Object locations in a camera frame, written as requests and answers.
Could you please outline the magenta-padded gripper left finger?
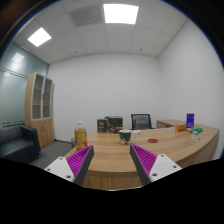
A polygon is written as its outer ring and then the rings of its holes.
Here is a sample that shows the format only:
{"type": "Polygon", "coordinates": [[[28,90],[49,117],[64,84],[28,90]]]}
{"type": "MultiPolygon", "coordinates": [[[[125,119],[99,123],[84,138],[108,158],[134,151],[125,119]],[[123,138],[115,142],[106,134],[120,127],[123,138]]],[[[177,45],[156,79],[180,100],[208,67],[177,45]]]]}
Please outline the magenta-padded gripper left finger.
{"type": "Polygon", "coordinates": [[[93,156],[94,147],[90,145],[67,158],[58,157],[45,171],[82,186],[93,156]]]}

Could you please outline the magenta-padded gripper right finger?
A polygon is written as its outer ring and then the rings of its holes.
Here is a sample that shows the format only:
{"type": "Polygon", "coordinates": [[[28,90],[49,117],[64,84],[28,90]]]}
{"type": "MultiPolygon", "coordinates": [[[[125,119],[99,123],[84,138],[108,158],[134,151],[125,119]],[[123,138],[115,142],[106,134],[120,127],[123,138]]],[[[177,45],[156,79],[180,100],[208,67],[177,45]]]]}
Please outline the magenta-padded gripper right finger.
{"type": "Polygon", "coordinates": [[[130,155],[143,186],[181,170],[181,167],[165,154],[155,155],[134,144],[130,145],[130,155]]]}

